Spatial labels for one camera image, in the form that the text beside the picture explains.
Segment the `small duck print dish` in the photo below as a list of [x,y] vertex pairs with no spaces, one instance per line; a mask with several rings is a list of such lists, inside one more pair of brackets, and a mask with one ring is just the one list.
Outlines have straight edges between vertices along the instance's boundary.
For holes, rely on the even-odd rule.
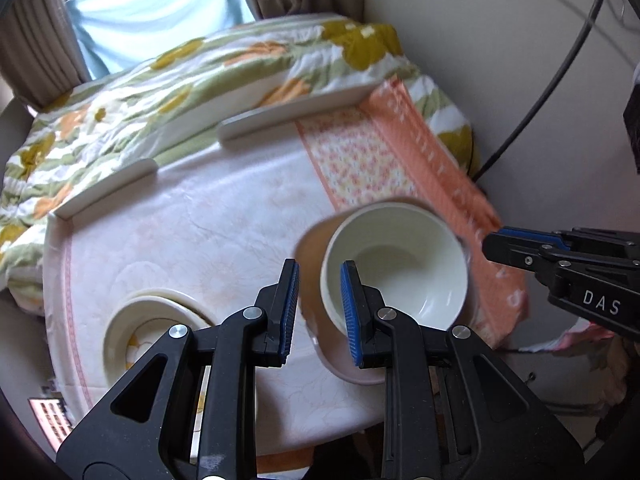
[[122,300],[108,321],[103,338],[106,384],[114,386],[158,338],[178,324],[191,330],[210,326],[178,304],[160,298]]

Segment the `white ribbed ramekin bowl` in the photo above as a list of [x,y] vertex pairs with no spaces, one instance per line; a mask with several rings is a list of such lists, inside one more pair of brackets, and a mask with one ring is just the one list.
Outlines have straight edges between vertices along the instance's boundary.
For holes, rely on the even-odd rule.
[[363,284],[419,324],[446,330],[469,289],[469,258],[444,220],[422,207],[383,202],[358,209],[333,233],[320,270],[326,315],[346,334],[341,265],[356,263]]

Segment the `yellow duck cartoon plate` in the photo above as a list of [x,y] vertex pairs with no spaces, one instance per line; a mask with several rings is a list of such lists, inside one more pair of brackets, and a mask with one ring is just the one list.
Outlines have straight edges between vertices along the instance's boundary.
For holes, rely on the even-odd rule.
[[124,298],[124,301],[128,302],[139,298],[160,298],[161,300],[170,301],[197,315],[207,325],[213,326],[215,324],[215,320],[205,312],[204,306],[198,300],[185,292],[179,292],[177,289],[168,287],[142,288],[135,292],[130,292]]

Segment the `pink square handled bowl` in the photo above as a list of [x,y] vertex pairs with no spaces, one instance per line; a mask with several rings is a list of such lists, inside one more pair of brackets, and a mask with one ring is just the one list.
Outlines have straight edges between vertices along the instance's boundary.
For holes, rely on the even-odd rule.
[[386,198],[341,212],[313,226],[299,241],[299,307],[322,364],[360,386],[384,382],[382,370],[360,370],[349,352],[340,267],[356,262],[363,284],[420,324],[446,330],[469,323],[480,304],[469,245],[435,209],[413,197]]

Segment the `lit tablet screen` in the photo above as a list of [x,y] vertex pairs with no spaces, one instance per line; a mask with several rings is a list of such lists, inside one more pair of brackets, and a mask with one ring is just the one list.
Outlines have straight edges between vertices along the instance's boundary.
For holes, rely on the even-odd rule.
[[58,452],[62,443],[73,431],[64,403],[57,398],[30,398],[29,406],[44,436],[54,452]]

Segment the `orange floral cloth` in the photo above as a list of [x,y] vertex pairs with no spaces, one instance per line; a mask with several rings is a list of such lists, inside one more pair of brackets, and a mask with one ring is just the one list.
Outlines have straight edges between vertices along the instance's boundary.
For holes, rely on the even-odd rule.
[[296,129],[334,210],[411,197],[465,242],[480,293],[472,329],[492,348],[500,346],[526,318],[524,274],[483,256],[484,238],[502,222],[427,127],[405,85],[392,78],[360,104],[302,119]]

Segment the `white floral tablecloth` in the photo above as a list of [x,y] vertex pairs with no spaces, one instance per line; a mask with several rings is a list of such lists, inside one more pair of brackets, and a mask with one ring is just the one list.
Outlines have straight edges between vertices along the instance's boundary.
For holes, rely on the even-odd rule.
[[300,135],[280,125],[214,144],[70,220],[49,221],[42,276],[55,378],[75,418],[108,383],[107,325],[135,292],[170,288],[219,323],[277,281],[334,214]]

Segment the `floral green yellow duvet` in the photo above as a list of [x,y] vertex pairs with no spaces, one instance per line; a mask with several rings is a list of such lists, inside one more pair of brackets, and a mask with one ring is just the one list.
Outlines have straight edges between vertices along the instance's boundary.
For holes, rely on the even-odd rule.
[[42,313],[48,213],[122,167],[197,151],[235,115],[390,77],[405,83],[459,166],[476,171],[470,122],[408,60],[389,24],[333,14],[274,18],[192,39],[66,92],[32,120],[1,169],[2,289],[22,310]]

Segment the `left brown curtain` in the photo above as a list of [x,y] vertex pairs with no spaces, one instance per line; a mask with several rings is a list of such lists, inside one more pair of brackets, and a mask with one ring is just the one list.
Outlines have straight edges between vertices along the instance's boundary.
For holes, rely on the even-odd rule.
[[68,0],[1,0],[1,77],[41,110],[90,80]]

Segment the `light blue hanging cloth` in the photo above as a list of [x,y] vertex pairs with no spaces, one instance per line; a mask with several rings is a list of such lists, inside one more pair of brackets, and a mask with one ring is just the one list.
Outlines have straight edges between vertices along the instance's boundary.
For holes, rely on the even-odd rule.
[[93,79],[254,21],[246,0],[66,0],[66,9]]

